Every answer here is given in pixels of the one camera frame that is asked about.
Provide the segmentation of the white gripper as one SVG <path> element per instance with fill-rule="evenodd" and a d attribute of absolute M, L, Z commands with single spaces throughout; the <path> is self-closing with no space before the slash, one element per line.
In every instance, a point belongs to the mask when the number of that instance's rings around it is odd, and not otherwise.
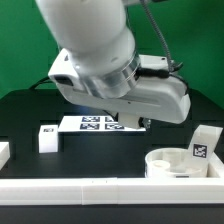
<path fill-rule="evenodd" d="M 122 63 L 116 58 L 90 63 L 64 49 L 48 76 L 69 102 L 102 109 L 117 121 L 119 113 L 136 115 L 146 130 L 150 119 L 179 124 L 190 109 L 187 84 L 165 57 L 133 53 Z"/>

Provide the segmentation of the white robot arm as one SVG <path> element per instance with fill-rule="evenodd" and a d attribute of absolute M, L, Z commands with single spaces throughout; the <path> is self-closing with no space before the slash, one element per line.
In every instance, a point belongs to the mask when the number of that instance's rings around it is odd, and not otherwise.
<path fill-rule="evenodd" d="M 126 23 L 125 9 L 163 0 L 35 0 L 62 48 L 48 76 L 63 97 L 105 111 L 120 125 L 139 129 L 153 120 L 180 124 L 190 98 L 180 66 L 141 55 Z"/>

